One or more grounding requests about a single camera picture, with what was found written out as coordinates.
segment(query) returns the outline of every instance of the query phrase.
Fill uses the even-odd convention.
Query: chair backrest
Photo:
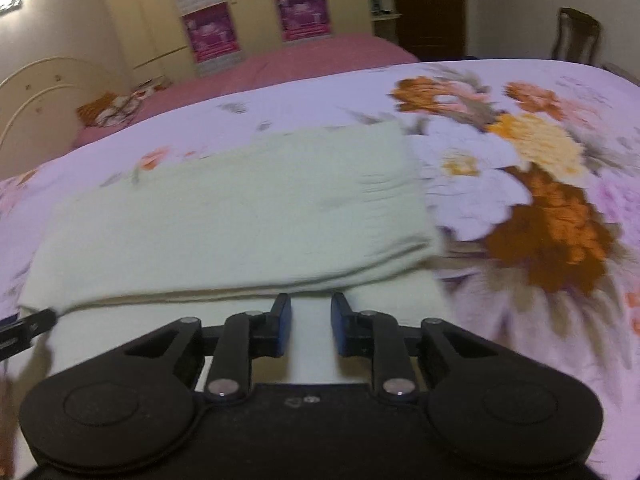
[[[558,39],[551,59],[593,65],[600,44],[600,22],[580,10],[563,7],[558,13]]]

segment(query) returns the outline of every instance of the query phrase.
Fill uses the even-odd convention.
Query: brown wooden door
[[[465,0],[396,0],[400,46],[420,60],[465,55]]]

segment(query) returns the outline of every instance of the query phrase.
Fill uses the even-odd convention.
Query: flower center
[[[450,176],[478,176],[478,160],[465,153],[451,153],[442,159],[442,169]]]

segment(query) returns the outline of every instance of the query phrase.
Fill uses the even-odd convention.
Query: pink poster
[[[183,19],[198,63],[240,50],[226,3],[197,10]]]
[[[285,41],[331,33],[326,0],[276,0]]]

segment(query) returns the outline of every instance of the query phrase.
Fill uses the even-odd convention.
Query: circular cover
[[[551,368],[482,361],[455,370],[428,396],[427,416],[449,446],[506,471],[586,458],[602,427],[602,407],[590,389]]]
[[[31,450],[60,468],[93,471],[161,454],[189,428],[194,402],[177,378],[145,361],[81,365],[38,384],[20,407]]]

